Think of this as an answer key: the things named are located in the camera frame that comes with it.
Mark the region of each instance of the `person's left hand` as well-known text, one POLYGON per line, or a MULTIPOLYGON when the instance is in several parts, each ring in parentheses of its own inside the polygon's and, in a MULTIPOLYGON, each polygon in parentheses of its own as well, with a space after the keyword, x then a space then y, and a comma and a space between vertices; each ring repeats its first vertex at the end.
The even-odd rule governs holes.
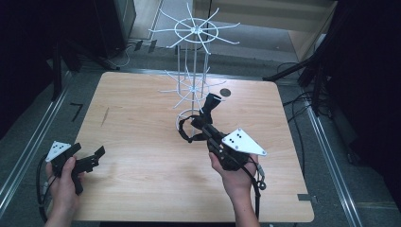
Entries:
POLYGON ((79 198, 71 178, 71 172, 75 167, 75 163, 75 157, 69 158, 62 168, 60 178, 54 176, 51 163, 46 165, 46 175, 48 182, 51 183, 50 193, 53 198, 53 208, 46 226, 53 226, 53 224, 57 226, 69 226, 79 207, 79 198))

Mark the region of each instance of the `white wire stand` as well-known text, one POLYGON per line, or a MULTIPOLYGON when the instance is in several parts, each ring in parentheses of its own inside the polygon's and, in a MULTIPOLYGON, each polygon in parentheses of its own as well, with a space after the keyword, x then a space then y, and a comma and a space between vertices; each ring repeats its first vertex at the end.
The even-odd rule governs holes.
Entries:
POLYGON ((228 44, 239 44, 239 42, 231 42, 225 39, 222 39, 218 36, 218 31, 220 29, 224 28, 231 28, 231 27, 236 27, 239 25, 232 25, 232 26, 215 26, 212 22, 211 19, 218 13, 218 9, 206 20, 201 19, 201 18, 194 18, 192 16, 191 10, 189 8, 189 4, 186 4, 186 7, 188 9, 189 13, 189 18, 185 18, 183 20, 177 20, 166 13, 164 13, 161 9, 160 12, 170 18, 171 20, 177 22, 177 24, 174 26, 174 28, 171 29, 161 29, 161 30, 149 30, 151 32, 166 32, 166 31, 174 31, 175 34, 179 37, 179 40, 174 43, 173 45, 168 46, 167 48, 173 48, 177 46, 177 75, 174 75, 173 73, 169 73, 166 71, 166 73, 173 79, 177 81, 177 87, 176 89, 173 90, 166 90, 166 91, 160 91, 162 93, 172 93, 176 92, 177 95, 181 98, 180 101, 173 107, 174 109, 177 108, 183 101, 190 101, 192 103, 191 109, 185 110, 181 112, 177 116, 177 121, 176 121, 176 127, 177 130, 179 129, 179 121, 181 118, 187 118, 189 115, 195 114, 195 112, 201 111, 201 101, 206 99, 207 95, 210 92, 210 87, 212 86, 217 86, 220 84, 225 83, 225 81, 217 84, 207 84, 206 82, 206 77, 207 73, 209 72, 210 67, 208 66, 209 62, 209 55, 211 55, 209 49, 210 49, 210 43, 214 40, 220 40, 228 44), (180 43, 185 42, 185 48, 184 48, 184 57, 183 57, 183 62, 184 62, 184 72, 181 71, 181 46, 180 43), (188 70, 188 44, 192 44, 193 48, 193 72, 189 73, 188 70), (197 70, 197 62, 198 62, 198 55, 204 54, 204 59, 203 59, 203 70, 202 73, 197 73, 199 70, 197 70))

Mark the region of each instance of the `hand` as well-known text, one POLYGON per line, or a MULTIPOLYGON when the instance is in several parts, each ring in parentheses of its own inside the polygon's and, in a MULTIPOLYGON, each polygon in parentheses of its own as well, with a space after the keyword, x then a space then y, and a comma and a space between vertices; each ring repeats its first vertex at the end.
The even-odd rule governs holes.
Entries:
MULTIPOLYGON (((237 171, 226 171, 218 161, 218 157, 209 152, 212 168, 218 172, 223 180, 224 189, 234 207, 235 226, 236 227, 253 227, 260 226, 256 214, 254 213, 251 202, 251 186, 252 180, 250 176, 241 168, 237 171)), ((253 160, 257 162, 257 156, 251 155, 253 160)), ((254 176, 256 166, 254 163, 244 165, 248 171, 254 176)))
POLYGON ((76 158, 71 157, 62 168, 61 177, 53 174, 51 163, 46 165, 46 175, 49 179, 50 193, 53 198, 53 208, 45 226, 70 226, 73 216, 79 207, 79 199, 75 185, 71 179, 71 172, 75 167, 76 158))

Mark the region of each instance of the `white triangular marker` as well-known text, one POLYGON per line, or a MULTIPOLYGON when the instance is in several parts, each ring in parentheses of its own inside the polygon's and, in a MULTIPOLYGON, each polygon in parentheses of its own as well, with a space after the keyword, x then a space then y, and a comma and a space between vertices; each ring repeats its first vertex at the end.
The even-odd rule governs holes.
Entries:
POLYGON ((266 156, 267 152, 263 150, 244 130, 241 128, 231 132, 221 141, 223 144, 235 151, 244 153, 253 153, 266 156))
POLYGON ((60 143, 57 141, 53 142, 53 145, 51 146, 51 149, 49 150, 49 153, 47 154, 46 161, 50 162, 53 159, 55 159, 57 156, 65 152, 71 147, 69 144, 64 144, 60 143))

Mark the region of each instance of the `wooden table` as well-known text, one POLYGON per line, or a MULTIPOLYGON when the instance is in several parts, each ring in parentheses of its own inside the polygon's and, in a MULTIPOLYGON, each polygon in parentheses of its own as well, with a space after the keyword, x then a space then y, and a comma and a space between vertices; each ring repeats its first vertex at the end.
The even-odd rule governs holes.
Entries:
MULTIPOLYGON (((102 76, 78 134, 77 155, 101 146, 106 154, 85 177, 76 220, 235 221, 206 142, 188 144, 176 130, 176 117, 190 102, 173 109, 178 95, 159 92, 175 87, 167 76, 102 76)), ((259 157, 267 183, 260 221, 311 221, 311 202, 298 198, 307 190, 276 85, 227 79, 211 92, 219 95, 222 88, 231 95, 212 111, 214 126, 226 133, 242 128, 268 152, 259 157)))

